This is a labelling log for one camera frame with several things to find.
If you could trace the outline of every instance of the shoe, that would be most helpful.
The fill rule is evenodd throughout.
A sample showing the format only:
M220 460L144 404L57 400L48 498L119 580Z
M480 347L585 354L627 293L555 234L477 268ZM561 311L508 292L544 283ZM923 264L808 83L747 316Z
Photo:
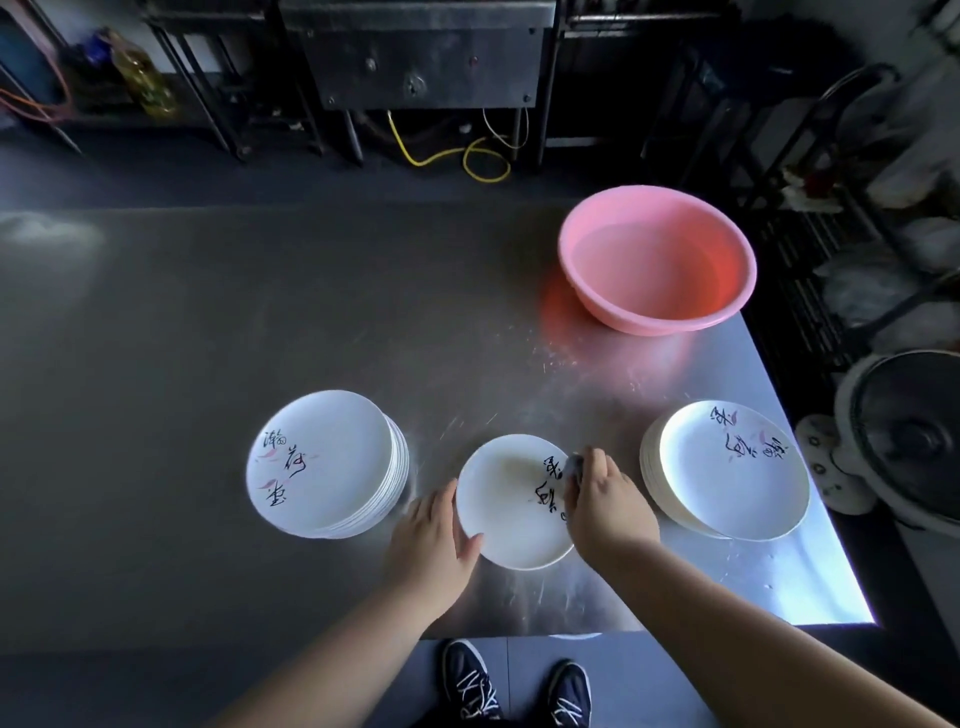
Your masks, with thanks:
M447 643L440 664L446 699L461 720L478 717L503 720L503 711L496 701L496 690L476 647L467 640Z
M570 660L554 667L546 691L546 709L553 724L587 728L592 706L587 671Z

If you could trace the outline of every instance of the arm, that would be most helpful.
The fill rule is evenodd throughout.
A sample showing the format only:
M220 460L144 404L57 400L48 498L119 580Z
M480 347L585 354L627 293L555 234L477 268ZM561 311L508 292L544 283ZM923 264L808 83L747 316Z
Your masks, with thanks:
M219 716L215 728L360 725L390 687L423 631L452 606L470 579L482 537L458 554L456 480L411 503L387 553L386 583Z
M657 517L602 450L567 487L577 550L670 654L716 715L737 726L948 728L949 724L660 544Z

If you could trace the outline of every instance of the forearm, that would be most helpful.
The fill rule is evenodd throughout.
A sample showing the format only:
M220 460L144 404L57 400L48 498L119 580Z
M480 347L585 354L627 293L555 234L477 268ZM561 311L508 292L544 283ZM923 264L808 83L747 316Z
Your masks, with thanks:
M214 723L216 728L352 728L393 682L428 624L416 602L381 591Z
M948 727L660 544L632 546L603 562L601 575L727 724Z

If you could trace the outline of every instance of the stainless steel table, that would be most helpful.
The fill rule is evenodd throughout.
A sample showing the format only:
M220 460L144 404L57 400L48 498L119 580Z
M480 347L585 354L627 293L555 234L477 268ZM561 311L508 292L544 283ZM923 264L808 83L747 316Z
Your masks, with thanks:
M735 400L786 421L743 321L641 339L594 322L554 252L565 206L406 205L0 218L5 652L295 643L377 583L396 511L342 542L259 519L259 427L307 392L360 392L404 431L404 500L487 440L605 447L637 482L664 408ZM816 497L792 535L664 541L796 624L871 614ZM576 553L481 563L430 636L633 630Z

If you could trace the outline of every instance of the hand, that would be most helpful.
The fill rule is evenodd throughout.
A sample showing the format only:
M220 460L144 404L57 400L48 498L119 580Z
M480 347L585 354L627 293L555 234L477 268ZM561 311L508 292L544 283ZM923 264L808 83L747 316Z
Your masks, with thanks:
M660 540L657 516L647 499L601 449L587 448L583 483L578 487L570 478L564 506L570 538L595 570L622 546Z
M483 545L483 534L466 539L461 531L463 543L458 548L453 517L456 491L457 481L451 480L443 490L414 500L396 525L387 550L388 585L415 599L430 622L463 593Z

